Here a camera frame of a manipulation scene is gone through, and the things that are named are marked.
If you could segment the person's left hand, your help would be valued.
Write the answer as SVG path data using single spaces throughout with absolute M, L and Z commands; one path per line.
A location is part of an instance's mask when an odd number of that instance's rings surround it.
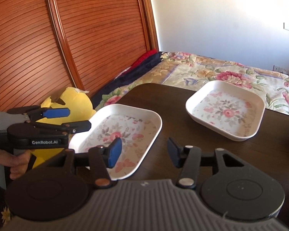
M 21 155 L 15 156 L 0 149 L 0 165 L 10 168 L 10 178 L 12 180 L 17 179 L 26 173 L 30 158 L 30 150 L 26 150 Z

